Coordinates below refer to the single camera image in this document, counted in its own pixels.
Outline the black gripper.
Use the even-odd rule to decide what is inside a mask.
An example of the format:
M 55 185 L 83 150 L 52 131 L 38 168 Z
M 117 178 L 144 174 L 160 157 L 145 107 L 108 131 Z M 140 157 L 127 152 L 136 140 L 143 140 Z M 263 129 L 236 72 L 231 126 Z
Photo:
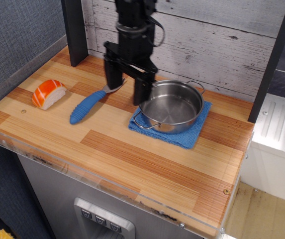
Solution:
M 104 69 L 107 85 L 114 90 L 122 85 L 123 73 L 134 80 L 135 106 L 149 99 L 158 69 L 150 60 L 153 53 L 155 26 L 158 22 L 142 22 L 140 26 L 116 24 L 118 43 L 106 41 Z

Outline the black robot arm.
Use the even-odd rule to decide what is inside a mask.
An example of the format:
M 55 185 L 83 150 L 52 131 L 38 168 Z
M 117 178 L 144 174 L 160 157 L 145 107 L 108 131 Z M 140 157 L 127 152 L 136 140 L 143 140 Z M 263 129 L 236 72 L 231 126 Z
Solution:
M 107 85 L 111 90 L 122 86 L 126 74 L 135 80 L 134 105 L 149 98 L 155 82 L 157 67 L 151 61 L 155 25 L 151 17 L 155 0 L 116 0 L 118 42 L 105 42 L 104 69 Z

